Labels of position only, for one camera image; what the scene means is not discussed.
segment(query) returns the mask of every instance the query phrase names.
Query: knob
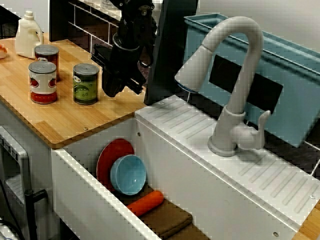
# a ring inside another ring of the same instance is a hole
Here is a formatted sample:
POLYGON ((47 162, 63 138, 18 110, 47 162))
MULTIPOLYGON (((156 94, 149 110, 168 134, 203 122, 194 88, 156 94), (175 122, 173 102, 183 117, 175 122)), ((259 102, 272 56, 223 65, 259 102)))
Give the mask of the knob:
POLYGON ((253 131, 252 135, 255 136, 256 147, 255 149, 259 150, 265 145, 265 125, 268 118, 271 115, 271 111, 265 111, 258 119, 258 131, 253 131))

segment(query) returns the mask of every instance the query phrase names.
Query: butcher block counter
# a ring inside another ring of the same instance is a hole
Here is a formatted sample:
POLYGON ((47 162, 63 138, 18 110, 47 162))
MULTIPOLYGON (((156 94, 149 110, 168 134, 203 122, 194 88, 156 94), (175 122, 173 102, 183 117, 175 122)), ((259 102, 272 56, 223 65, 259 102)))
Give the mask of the butcher block counter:
POLYGON ((28 66, 35 60, 15 53, 15 39, 0 40, 7 57, 0 59, 0 100, 29 126, 50 148, 59 149, 131 118, 144 108, 145 91, 140 95, 129 88, 112 98, 101 88, 102 68, 91 60, 91 54, 69 40, 44 43, 59 48, 60 80, 56 102, 46 105, 31 101, 28 66), (87 63, 99 67, 98 102, 80 105, 73 100, 73 67, 87 63))

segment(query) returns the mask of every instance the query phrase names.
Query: carrot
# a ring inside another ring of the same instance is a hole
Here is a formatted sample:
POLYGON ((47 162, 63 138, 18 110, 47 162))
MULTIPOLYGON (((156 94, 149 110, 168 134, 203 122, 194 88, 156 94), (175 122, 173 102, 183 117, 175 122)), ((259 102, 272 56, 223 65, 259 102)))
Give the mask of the carrot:
POLYGON ((145 214, 156 206, 160 205, 164 200, 164 195, 160 191, 150 192, 148 195, 140 198, 139 200, 128 205, 128 209, 131 210, 137 217, 145 214))

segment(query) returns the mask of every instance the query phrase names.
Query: food can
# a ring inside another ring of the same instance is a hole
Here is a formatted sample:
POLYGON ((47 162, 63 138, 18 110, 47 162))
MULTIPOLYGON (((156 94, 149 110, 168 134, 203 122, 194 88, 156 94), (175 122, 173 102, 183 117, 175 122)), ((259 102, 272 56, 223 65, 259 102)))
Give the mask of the food can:
POLYGON ((34 48, 35 59, 55 64, 56 80, 59 81, 59 48, 49 44, 42 44, 34 48))
POLYGON ((98 101, 99 68, 88 63, 73 67, 73 100, 77 104, 91 105, 98 101))
POLYGON ((51 104, 57 100, 57 67, 52 62, 35 61, 29 65, 31 100, 51 104))

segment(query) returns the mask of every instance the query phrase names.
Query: brown towel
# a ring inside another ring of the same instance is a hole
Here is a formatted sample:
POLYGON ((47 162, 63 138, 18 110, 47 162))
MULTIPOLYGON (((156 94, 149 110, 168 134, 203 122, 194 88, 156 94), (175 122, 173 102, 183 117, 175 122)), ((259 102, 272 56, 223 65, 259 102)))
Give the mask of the brown towel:
POLYGON ((210 240, 192 223, 167 240, 210 240))
POLYGON ((139 217, 156 235, 165 240, 192 223, 192 215, 164 199, 161 205, 139 217))
POLYGON ((124 205, 128 206, 129 204, 134 203, 135 201, 143 198, 145 195, 151 193, 153 191, 153 189, 148 185, 145 184, 142 188, 142 190, 137 193, 136 195, 132 195, 132 196, 128 196, 128 195, 124 195, 120 192, 114 191, 112 192, 112 194, 120 200, 120 202, 122 202, 124 205))

